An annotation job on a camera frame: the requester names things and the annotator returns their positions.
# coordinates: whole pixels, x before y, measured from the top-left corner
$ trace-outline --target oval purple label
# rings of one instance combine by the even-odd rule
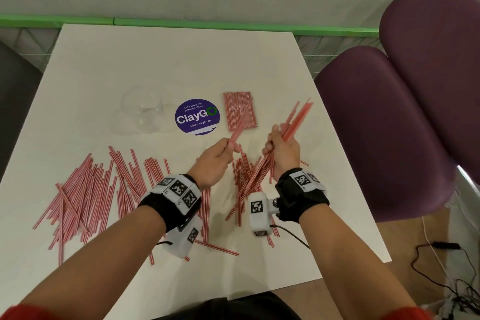
[[[175,122],[185,133],[202,136],[217,128],[220,123],[220,112],[211,102],[194,98],[178,107]]]

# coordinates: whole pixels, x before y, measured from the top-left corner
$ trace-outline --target hand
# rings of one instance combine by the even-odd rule
[[[300,167],[300,144],[295,139],[285,142],[280,135],[278,125],[273,126],[272,133],[268,135],[268,141],[261,153],[265,156],[271,151],[273,151],[273,159],[275,160],[273,179],[276,182],[286,171]]]
[[[233,152],[240,152],[237,144],[231,149],[227,147],[228,143],[228,138],[220,139],[212,147],[206,149],[187,172],[197,182],[201,191],[217,184],[232,162]]]

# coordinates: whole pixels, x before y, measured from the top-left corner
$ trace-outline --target red sleeve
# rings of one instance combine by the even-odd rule
[[[40,307],[17,305],[5,311],[0,320],[60,320],[60,318]]]
[[[422,310],[419,307],[399,308],[383,317],[381,320],[432,320],[430,312]]]

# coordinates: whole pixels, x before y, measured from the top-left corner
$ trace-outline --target person's right arm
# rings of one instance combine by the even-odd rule
[[[263,149],[273,150],[273,177],[300,166],[300,146],[284,142],[274,126]],[[376,320],[415,303],[398,279],[357,234],[326,204],[299,219],[311,252],[344,319]]]

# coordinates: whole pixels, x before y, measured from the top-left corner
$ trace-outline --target white table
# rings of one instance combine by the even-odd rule
[[[137,84],[159,85],[170,103],[201,98],[222,115],[212,133],[114,135],[107,120],[120,98]],[[258,128],[240,137],[251,161],[267,134],[283,122],[297,100],[314,106],[296,137],[302,159],[327,187],[333,210],[384,262],[390,256],[340,145],[327,111],[290,33],[65,25],[0,185],[0,312],[18,303],[57,267],[57,250],[47,250],[54,227],[32,226],[87,153],[110,162],[108,146],[143,160],[167,158],[182,173],[221,137],[229,137],[223,92],[251,91]],[[263,185],[273,197],[273,185]],[[212,189],[210,242],[236,250],[234,257],[194,245],[190,262],[154,250],[156,265],[142,266],[109,319],[156,318],[215,297],[237,298],[321,278],[311,252],[280,231],[275,248],[225,221],[234,203],[229,169]],[[117,219],[114,201],[109,225]],[[285,227],[304,238],[300,227]],[[76,238],[66,257],[81,248]]]

